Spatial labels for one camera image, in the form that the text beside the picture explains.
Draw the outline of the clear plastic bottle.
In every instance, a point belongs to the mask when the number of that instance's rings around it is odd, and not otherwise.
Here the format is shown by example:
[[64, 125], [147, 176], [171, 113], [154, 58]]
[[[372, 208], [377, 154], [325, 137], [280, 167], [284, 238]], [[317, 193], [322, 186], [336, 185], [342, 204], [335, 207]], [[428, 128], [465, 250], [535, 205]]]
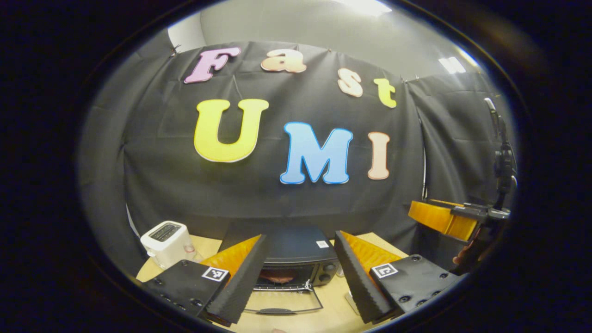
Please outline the clear plastic bottle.
[[183, 245], [185, 251], [185, 257], [187, 260], [194, 261], [195, 263], [200, 263], [205, 259], [199, 251], [195, 248], [194, 244], [189, 240], [186, 241]]

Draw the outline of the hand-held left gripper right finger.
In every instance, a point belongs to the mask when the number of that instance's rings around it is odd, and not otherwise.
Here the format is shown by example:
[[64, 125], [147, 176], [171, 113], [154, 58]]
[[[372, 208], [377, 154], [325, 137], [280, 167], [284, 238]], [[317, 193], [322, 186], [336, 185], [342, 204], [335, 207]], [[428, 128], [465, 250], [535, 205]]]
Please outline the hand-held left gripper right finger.
[[342, 230], [335, 232], [334, 250], [364, 323], [413, 311], [462, 278], [420, 255], [400, 257]]

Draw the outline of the black stand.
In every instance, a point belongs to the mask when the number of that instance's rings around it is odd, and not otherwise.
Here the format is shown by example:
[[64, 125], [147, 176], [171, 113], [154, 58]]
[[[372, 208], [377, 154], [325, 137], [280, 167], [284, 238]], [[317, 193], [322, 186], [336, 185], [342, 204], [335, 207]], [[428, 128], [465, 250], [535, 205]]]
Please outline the black stand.
[[503, 210], [506, 197], [518, 187], [516, 159], [504, 119], [497, 112], [492, 99], [484, 98], [484, 102], [490, 112], [495, 137], [501, 142], [500, 148], [495, 151], [494, 173], [498, 198], [493, 208]]

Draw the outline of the white toaster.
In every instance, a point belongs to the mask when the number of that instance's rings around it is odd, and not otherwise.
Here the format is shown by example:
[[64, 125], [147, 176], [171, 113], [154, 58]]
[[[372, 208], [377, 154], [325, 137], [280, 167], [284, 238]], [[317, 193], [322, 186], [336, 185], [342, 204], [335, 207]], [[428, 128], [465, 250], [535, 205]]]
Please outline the white toaster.
[[140, 237], [150, 259], [163, 270], [187, 260], [183, 247], [186, 241], [191, 241], [188, 228], [174, 221], [161, 222]]

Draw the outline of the red-brown roasted meat piece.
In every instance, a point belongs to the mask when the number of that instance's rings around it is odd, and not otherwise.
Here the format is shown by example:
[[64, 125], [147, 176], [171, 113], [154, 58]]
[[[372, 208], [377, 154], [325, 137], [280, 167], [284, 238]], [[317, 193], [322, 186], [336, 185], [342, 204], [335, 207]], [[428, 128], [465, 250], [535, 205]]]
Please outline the red-brown roasted meat piece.
[[296, 278], [295, 270], [261, 270], [259, 277], [271, 283], [289, 283]]

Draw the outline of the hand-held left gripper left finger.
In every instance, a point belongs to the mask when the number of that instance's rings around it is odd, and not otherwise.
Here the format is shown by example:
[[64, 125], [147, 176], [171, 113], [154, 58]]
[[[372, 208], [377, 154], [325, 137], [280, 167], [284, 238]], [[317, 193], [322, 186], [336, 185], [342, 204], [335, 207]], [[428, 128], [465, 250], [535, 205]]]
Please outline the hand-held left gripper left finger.
[[265, 259], [269, 240], [259, 234], [200, 263], [182, 260], [143, 282], [152, 299], [188, 320], [229, 327], [245, 310]]

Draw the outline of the black electric oven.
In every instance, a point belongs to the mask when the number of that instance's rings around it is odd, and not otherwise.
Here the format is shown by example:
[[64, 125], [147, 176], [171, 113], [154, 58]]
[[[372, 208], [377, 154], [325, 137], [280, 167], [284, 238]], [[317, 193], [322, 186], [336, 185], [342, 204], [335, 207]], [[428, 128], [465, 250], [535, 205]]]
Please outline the black electric oven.
[[231, 226], [220, 250], [258, 234], [269, 240], [262, 270], [295, 270], [292, 282], [279, 284], [258, 278], [245, 311], [261, 315], [294, 315], [323, 308], [316, 289], [334, 278], [339, 260], [325, 234], [315, 226]]

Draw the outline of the black backdrop cloth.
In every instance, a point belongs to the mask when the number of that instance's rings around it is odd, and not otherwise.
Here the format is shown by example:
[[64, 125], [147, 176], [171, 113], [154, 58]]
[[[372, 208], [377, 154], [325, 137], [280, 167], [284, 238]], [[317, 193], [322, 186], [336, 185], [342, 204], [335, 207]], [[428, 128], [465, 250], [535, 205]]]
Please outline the black backdrop cloth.
[[483, 73], [404, 81], [326, 47], [241, 41], [174, 55], [165, 32], [119, 63], [91, 102], [78, 157], [91, 228], [135, 273], [163, 221], [221, 239], [230, 226], [373, 232], [447, 266], [457, 245], [409, 204], [494, 202], [499, 148]]

